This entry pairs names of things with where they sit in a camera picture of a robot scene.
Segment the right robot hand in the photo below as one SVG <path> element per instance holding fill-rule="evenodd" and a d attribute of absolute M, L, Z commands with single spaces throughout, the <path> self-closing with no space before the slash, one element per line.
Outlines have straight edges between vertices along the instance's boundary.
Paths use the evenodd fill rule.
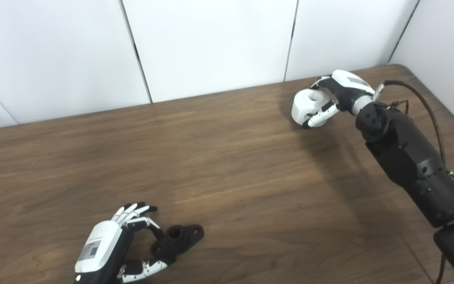
<path fill-rule="evenodd" d="M 334 97 L 322 106 L 317 112 L 308 114 L 302 123 L 305 129 L 321 126 L 338 112 L 348 112 L 358 116 L 362 108 L 374 102 L 379 95 L 359 76 L 344 70 L 335 70 L 329 76 L 322 76 L 315 81 L 310 90 L 326 88 Z"/>

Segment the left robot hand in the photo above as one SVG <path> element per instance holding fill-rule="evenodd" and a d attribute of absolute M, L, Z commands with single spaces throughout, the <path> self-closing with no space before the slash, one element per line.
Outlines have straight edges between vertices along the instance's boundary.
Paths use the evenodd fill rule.
<path fill-rule="evenodd" d="M 175 263 L 176 256 L 125 262 L 135 232 L 148 229 L 157 239 L 163 237 L 162 229 L 144 216 L 157 209 L 144 202 L 126 204 L 110 220 L 96 224 L 74 265 L 74 283 L 128 284 L 148 278 Z"/>

